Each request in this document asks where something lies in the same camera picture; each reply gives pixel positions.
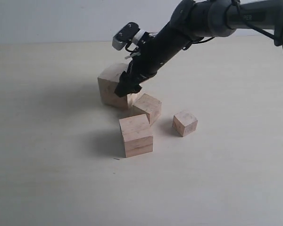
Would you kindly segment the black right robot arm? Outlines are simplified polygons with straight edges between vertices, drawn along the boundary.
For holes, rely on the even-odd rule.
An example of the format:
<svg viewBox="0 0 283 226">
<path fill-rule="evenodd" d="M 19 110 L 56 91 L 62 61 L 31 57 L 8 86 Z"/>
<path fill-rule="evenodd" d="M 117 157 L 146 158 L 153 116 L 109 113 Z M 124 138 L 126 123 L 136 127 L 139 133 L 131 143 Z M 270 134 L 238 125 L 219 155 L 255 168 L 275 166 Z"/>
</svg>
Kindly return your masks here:
<svg viewBox="0 0 283 226">
<path fill-rule="evenodd" d="M 238 29 L 251 29 L 283 49 L 283 0 L 181 1 L 169 21 L 156 34 L 128 22 L 113 37 L 116 50 L 129 52 L 130 63 L 115 88 L 118 97 L 139 93 L 172 57 L 195 44 L 228 37 Z"/>
</svg>

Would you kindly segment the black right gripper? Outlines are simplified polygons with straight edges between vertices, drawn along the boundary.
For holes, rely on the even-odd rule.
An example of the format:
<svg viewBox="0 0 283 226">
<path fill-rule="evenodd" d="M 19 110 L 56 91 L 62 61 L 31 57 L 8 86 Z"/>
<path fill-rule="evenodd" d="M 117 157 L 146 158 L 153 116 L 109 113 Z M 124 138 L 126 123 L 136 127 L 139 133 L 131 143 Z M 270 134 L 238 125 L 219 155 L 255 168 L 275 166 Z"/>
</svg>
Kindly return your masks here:
<svg viewBox="0 0 283 226">
<path fill-rule="evenodd" d="M 122 72 L 114 93 L 118 97 L 137 94 L 141 86 L 137 82 L 144 82 L 154 77 L 158 70 L 184 49 L 191 42 L 191 38 L 182 31 L 167 23 L 156 35 L 142 31 L 136 23 L 128 26 L 126 46 L 134 44 L 131 51 L 132 58 L 127 72 Z"/>
</svg>

